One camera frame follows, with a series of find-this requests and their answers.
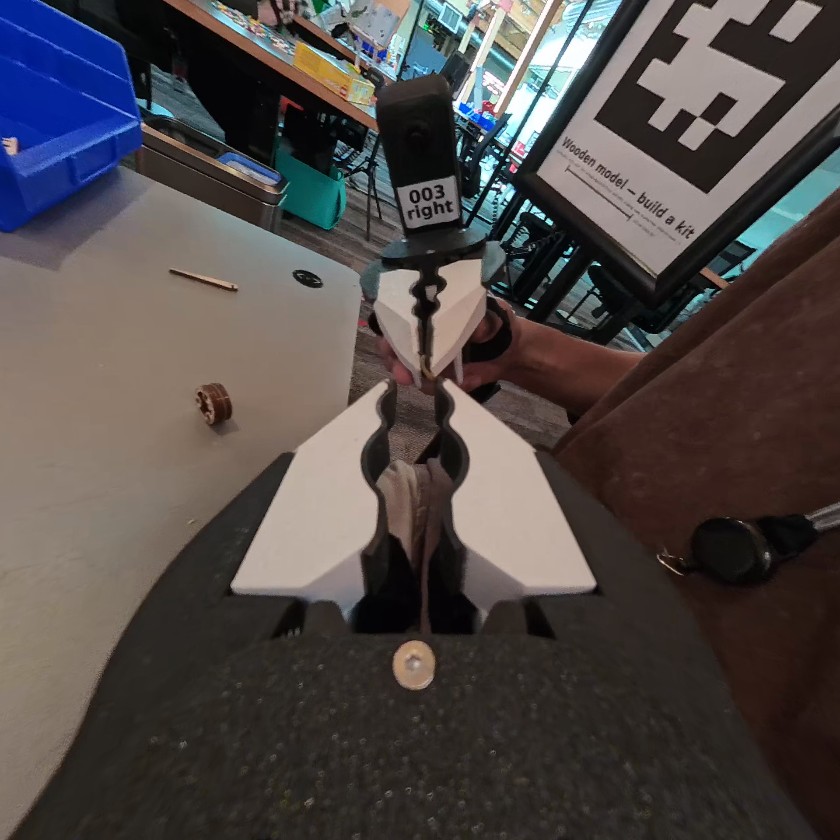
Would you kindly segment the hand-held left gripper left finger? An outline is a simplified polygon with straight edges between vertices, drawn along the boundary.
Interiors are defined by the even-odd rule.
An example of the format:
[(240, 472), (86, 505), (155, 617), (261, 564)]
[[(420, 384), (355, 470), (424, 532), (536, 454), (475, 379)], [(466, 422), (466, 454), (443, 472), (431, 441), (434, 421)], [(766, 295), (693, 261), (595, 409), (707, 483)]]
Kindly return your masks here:
[(396, 384), (384, 380), (301, 444), (231, 582), (235, 595), (333, 602), (350, 615), (387, 548), (376, 481), (391, 462)]

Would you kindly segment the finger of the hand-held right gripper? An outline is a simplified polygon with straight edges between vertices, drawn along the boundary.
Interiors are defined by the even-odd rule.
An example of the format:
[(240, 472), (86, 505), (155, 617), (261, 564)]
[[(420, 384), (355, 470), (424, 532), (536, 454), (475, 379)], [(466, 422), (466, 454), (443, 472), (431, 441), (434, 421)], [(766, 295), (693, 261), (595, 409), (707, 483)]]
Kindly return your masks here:
[(421, 279), (415, 269), (390, 269), (381, 273), (373, 310), (383, 337), (408, 370), (413, 384), (422, 384), (420, 321), (415, 313), (414, 288)]
[(441, 266), (435, 280), (439, 288), (426, 320), (426, 362), (437, 377), (454, 366), (456, 381), (462, 383), (462, 351), (487, 313), (482, 262), (457, 261)]

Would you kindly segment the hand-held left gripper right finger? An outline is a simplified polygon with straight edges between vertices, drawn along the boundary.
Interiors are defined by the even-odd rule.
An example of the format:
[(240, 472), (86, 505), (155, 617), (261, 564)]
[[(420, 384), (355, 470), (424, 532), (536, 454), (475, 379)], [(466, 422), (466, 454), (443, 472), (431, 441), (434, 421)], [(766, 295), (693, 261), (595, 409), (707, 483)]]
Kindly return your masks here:
[(449, 588), (483, 623), (503, 602), (592, 595), (597, 582), (538, 452), (451, 381), (435, 388), (437, 459), (451, 489), (438, 557)]

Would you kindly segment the person's right forearm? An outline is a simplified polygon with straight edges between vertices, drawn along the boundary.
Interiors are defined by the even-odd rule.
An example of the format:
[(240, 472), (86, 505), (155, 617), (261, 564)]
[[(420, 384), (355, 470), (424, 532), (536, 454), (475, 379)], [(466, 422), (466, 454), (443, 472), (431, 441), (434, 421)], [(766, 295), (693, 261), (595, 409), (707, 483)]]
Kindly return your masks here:
[(580, 418), (645, 358), (604, 347), (543, 324), (520, 327), (517, 383)]

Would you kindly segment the grey desk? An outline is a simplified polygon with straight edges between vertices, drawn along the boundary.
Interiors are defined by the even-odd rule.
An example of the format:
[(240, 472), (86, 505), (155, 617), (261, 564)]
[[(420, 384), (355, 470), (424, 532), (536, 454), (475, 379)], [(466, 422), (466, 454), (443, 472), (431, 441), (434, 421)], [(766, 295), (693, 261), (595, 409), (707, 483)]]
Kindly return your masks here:
[[(356, 270), (122, 167), (2, 233), (1, 286), (6, 838), (168, 563), (346, 407), (361, 287)], [(234, 413), (210, 427), (195, 390), (213, 382)]]

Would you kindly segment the person's right hand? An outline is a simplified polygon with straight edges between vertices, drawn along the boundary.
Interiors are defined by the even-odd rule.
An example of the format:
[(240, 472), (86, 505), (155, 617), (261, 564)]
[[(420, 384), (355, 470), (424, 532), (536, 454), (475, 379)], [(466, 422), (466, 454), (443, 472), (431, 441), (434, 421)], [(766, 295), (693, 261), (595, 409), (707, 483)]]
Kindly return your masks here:
[[(469, 336), (460, 350), (459, 362), (461, 374), (457, 373), (453, 362), (437, 378), (454, 380), (463, 391), (481, 402), (489, 398), (488, 394), (496, 383), (513, 382), (513, 375), (518, 368), (518, 352), (524, 348), (522, 326), (536, 326), (519, 318), (512, 308), (495, 297), (489, 297), (486, 313), (475, 331)], [(387, 338), (377, 333), (376, 349), (385, 368), (399, 385), (413, 385), (421, 392), (432, 395), (432, 380), (421, 373), (416, 379), (413, 372), (398, 358)]]

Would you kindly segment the black office chair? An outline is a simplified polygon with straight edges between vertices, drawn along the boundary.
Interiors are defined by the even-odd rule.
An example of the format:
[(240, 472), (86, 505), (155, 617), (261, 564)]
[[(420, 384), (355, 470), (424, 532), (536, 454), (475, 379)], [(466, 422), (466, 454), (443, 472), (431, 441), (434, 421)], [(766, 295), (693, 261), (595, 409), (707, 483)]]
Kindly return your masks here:
[(456, 138), (460, 139), (458, 152), (458, 182), (463, 202), (480, 193), (481, 162), (489, 154), (501, 150), (498, 138), (508, 126), (511, 114), (503, 113), (489, 128), (463, 115), (457, 117)]

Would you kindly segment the yellow cardboard box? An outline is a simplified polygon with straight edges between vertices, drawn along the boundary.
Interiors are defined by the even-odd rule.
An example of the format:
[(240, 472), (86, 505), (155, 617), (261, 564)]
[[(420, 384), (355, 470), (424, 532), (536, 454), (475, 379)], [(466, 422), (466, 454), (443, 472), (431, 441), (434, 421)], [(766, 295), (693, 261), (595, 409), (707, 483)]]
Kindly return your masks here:
[(370, 107), (373, 103), (373, 83), (345, 59), (335, 58), (298, 41), (292, 65), (346, 102), (362, 107)]

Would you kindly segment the teal storage bin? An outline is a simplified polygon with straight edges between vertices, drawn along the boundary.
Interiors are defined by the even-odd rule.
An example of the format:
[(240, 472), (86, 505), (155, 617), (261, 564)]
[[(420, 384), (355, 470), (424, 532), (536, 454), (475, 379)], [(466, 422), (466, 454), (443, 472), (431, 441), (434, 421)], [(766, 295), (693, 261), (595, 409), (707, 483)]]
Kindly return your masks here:
[(323, 230), (334, 229), (347, 205), (341, 170), (333, 166), (324, 174), (281, 151), (276, 152), (275, 166), (287, 181), (284, 213)]

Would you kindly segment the round wooden gear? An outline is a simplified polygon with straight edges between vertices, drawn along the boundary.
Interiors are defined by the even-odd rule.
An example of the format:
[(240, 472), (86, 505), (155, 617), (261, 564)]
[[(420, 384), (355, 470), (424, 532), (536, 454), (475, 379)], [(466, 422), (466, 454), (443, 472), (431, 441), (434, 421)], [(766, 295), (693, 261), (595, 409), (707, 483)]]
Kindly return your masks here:
[(228, 390), (218, 382), (200, 385), (195, 401), (205, 424), (214, 427), (225, 424), (233, 416), (233, 404)]

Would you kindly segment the long wooden table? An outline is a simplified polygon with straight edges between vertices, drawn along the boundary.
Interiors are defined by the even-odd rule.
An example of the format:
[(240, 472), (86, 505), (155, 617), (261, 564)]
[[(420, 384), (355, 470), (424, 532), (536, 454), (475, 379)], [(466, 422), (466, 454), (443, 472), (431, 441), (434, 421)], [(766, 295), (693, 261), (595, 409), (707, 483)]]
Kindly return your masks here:
[(367, 129), (379, 132), (373, 107), (362, 107), (341, 99), (335, 91), (294, 67), (293, 58), (278, 51), (274, 46), (266, 44), (264, 40), (218, 12), (209, 2), (165, 1), (164, 3), (201, 25), (205, 30), (224, 39), (241, 53), (259, 61), (262, 66), (269, 68), (274, 76), (283, 77), (308, 91), (313, 98), (320, 100), (323, 109), (341, 112), (344, 116), (363, 124)]

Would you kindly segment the thin wooden stick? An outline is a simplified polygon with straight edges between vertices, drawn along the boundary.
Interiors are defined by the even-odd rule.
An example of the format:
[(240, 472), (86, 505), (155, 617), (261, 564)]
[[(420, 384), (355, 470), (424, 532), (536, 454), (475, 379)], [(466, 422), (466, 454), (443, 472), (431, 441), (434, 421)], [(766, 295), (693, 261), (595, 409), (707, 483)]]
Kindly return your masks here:
[(211, 276), (205, 276), (201, 274), (197, 274), (195, 272), (191, 272), (184, 269), (177, 269), (177, 268), (169, 268), (169, 274), (174, 277), (180, 277), (186, 280), (194, 281), (205, 286), (214, 287), (217, 289), (221, 289), (224, 291), (230, 292), (238, 292), (239, 286), (238, 284), (227, 281), (227, 280), (220, 280)]

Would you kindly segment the black badge reel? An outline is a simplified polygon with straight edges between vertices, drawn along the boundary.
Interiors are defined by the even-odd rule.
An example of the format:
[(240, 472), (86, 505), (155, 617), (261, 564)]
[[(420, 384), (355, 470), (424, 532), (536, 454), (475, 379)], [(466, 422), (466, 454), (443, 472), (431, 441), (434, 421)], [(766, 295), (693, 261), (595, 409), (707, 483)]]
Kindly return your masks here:
[(700, 573), (724, 584), (756, 585), (766, 582), (780, 564), (798, 558), (838, 527), (838, 502), (806, 514), (753, 520), (712, 518), (692, 533), (686, 557), (666, 549), (656, 557), (679, 576)]

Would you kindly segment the stainless steel trash can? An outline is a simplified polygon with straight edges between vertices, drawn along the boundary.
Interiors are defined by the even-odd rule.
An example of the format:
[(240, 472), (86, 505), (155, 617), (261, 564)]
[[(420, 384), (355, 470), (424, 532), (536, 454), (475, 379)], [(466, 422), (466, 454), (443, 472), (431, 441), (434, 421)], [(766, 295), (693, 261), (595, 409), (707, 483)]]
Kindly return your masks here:
[(225, 143), (168, 117), (141, 125), (136, 170), (179, 193), (280, 233), (288, 181)]

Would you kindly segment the person's brown clothing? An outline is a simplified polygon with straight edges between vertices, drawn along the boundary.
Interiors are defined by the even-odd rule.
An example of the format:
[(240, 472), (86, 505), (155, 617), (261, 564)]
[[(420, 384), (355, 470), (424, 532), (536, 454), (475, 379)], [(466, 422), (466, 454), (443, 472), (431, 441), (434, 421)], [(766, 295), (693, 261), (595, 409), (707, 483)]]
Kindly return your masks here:
[[(839, 198), (632, 370), (559, 464), (650, 549), (710, 518), (838, 502)], [(821, 838), (839, 826), (838, 532), (754, 587), (677, 583), (773, 773)]]

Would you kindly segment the framed marker sign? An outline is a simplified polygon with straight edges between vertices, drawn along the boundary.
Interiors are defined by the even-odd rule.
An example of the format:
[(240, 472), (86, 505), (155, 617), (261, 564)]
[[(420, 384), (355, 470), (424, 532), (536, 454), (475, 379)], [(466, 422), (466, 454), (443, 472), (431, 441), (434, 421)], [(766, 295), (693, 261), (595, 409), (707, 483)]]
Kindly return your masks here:
[(622, 2), (514, 183), (646, 303), (838, 146), (838, 1)]

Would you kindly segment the blue plastic bin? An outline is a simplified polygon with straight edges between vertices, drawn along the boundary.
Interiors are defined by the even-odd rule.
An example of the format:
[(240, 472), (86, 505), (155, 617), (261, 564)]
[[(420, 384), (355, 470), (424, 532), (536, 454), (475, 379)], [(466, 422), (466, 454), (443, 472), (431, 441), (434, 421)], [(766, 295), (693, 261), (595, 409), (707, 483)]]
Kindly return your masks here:
[(2, 2), (1, 229), (109, 173), (143, 141), (123, 47), (39, 1)]

